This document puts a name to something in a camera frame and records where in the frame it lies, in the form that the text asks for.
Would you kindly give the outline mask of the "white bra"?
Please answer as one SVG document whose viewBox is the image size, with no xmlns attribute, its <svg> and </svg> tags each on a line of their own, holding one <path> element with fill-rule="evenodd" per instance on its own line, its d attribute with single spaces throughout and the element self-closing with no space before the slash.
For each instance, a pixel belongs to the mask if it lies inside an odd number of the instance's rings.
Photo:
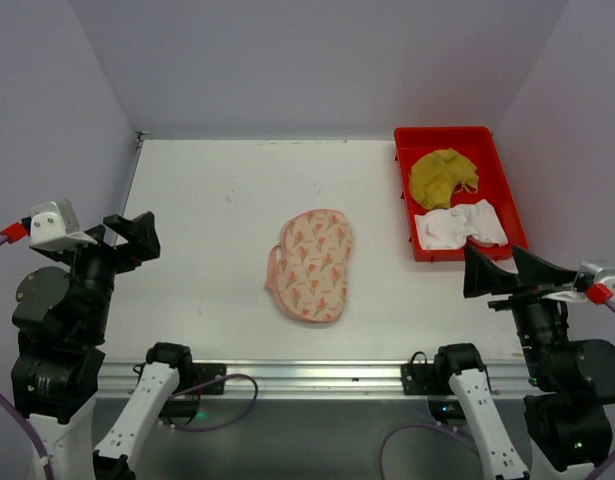
<svg viewBox="0 0 615 480">
<path fill-rule="evenodd" d="M 508 237 L 494 207 L 481 200 L 414 216 L 417 238 L 424 250 L 457 250 L 468 241 L 483 247 L 503 247 Z"/>
</svg>

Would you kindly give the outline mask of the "mustard yellow bra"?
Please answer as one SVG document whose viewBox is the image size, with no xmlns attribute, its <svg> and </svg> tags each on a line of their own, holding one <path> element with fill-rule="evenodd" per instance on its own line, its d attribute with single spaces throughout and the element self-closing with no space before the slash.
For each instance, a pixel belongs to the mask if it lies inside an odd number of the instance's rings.
<svg viewBox="0 0 615 480">
<path fill-rule="evenodd" d="M 479 191 L 476 165 L 454 149 L 422 156 L 411 167 L 408 180 L 411 198 L 425 210 L 448 209 L 455 193 Z"/>
</svg>

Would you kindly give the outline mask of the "floral mesh laundry bag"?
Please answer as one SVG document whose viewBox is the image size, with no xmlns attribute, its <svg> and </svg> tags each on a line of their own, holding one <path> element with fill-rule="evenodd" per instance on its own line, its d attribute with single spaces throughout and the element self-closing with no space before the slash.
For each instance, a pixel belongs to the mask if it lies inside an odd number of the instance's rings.
<svg viewBox="0 0 615 480">
<path fill-rule="evenodd" d="M 281 229 L 267 264 L 265 289 L 289 318 L 314 324 L 337 321 L 347 301 L 353 234 L 347 217 L 310 210 Z"/>
</svg>

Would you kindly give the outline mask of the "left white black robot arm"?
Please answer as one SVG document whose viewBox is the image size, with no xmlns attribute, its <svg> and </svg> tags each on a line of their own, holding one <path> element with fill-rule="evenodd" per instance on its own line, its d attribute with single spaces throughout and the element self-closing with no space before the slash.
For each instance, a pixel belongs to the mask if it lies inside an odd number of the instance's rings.
<svg viewBox="0 0 615 480">
<path fill-rule="evenodd" d="M 116 276 L 159 257 L 155 216 L 111 215 L 81 230 L 57 204 L 20 222 L 32 250 L 55 261 L 16 291 L 12 323 L 19 355 L 11 371 L 14 407 L 31 428 L 37 471 L 49 479 L 133 479 L 135 464 L 171 395 L 191 383 L 188 347 L 151 347 L 135 390 L 99 442 L 92 441 L 99 371 Z"/>
</svg>

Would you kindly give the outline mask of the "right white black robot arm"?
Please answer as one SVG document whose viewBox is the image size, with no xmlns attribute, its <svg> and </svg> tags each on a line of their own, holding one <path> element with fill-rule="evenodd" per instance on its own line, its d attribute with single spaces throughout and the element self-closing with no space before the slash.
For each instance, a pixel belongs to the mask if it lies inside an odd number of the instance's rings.
<svg viewBox="0 0 615 480">
<path fill-rule="evenodd" d="M 586 261 L 569 270 L 519 246 L 512 257 L 516 269 L 508 272 L 466 247 L 463 295 L 490 295 L 490 309 L 513 316 L 529 383 L 540 391 L 523 399 L 531 463 L 520 458 L 503 425 L 474 345 L 441 347 L 435 372 L 462 408 L 485 478 L 597 479 L 615 462 L 605 413 L 615 404 L 615 346 L 571 340 L 568 306 L 589 302 L 615 313 L 615 266 Z"/>
</svg>

